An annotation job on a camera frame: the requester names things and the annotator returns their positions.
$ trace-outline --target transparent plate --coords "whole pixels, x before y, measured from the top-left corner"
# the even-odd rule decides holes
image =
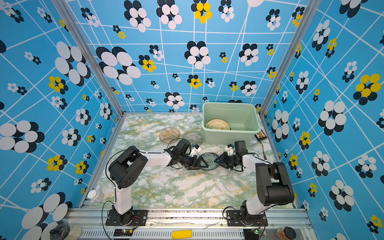
[[[139,150],[144,150],[151,146],[154,139],[155,135],[152,132],[141,132],[134,138],[133,145]]]
[[[175,143],[177,140],[173,140],[173,139],[176,139],[179,137],[180,137],[180,131],[174,127],[166,127],[161,131],[159,135],[160,141],[166,144]]]
[[[197,132],[195,130],[186,131],[183,134],[182,138],[188,140],[191,144],[194,144],[194,145],[197,144],[200,146],[203,143],[203,137],[202,137],[201,133]]]

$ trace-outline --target mounting plate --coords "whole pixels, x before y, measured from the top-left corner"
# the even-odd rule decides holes
[[[230,227],[236,226],[236,227],[260,227],[260,222],[261,226],[268,226],[268,221],[265,216],[265,212],[263,214],[257,215],[254,217],[256,220],[252,226],[246,226],[241,222],[241,215],[238,211],[235,210],[227,210],[226,211],[227,216],[230,217],[227,219],[227,224]]]
[[[147,222],[147,214],[148,210],[135,210],[133,209],[133,215],[138,216],[140,218],[139,226],[145,226]],[[109,211],[107,215],[107,220],[105,221],[106,226],[121,226],[119,222],[119,216],[114,213],[114,211]],[[132,219],[132,221],[127,226],[134,226],[137,225],[137,221],[135,218]]]

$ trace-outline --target white bottle cap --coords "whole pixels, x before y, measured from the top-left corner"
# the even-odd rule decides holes
[[[96,190],[89,191],[87,197],[91,200],[95,199],[98,196],[98,192]]]

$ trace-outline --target metal rail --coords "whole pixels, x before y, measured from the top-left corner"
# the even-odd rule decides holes
[[[104,209],[105,222],[109,209]],[[254,228],[228,227],[222,216],[223,209],[146,209],[148,210],[146,226],[140,228]],[[289,225],[295,229],[312,229],[307,212],[304,209],[270,209],[266,211],[268,228],[278,228]],[[82,228],[101,227],[101,209],[81,208],[72,209],[66,217],[66,222]]]
[[[289,44],[288,49],[285,52],[281,64],[278,68],[277,75],[273,80],[267,95],[265,96],[265,99],[263,101],[263,107],[260,111],[261,116],[265,114],[273,98],[275,97],[275,90],[277,89],[281,81],[284,79],[284,74],[287,71],[289,65],[291,64],[297,46],[300,44],[300,41],[302,40],[305,32],[307,31],[308,26],[311,23],[312,18],[316,13],[316,9],[319,6],[320,2],[321,0],[310,0],[308,2],[307,7],[305,8],[305,14],[303,15],[303,19],[300,21],[300,25],[297,27],[296,32],[293,34],[291,43]]]
[[[93,56],[91,49],[89,48],[87,41],[84,38],[84,35],[80,31],[78,25],[76,24],[73,14],[68,9],[67,3],[65,0],[52,0],[52,3],[56,7],[58,13],[63,18],[65,25],[68,27],[70,34],[72,35],[74,41],[80,48],[82,54],[87,60],[92,72],[95,74],[95,78],[100,83],[101,89],[104,91],[105,95],[111,101],[112,106],[115,108],[119,117],[123,115],[123,109],[120,106],[119,101],[111,91],[111,86],[109,85],[107,79],[104,76],[103,71],[100,69],[99,64]]]

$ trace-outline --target yellow label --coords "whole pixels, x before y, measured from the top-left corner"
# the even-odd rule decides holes
[[[190,238],[192,237],[192,230],[173,231],[172,239]]]

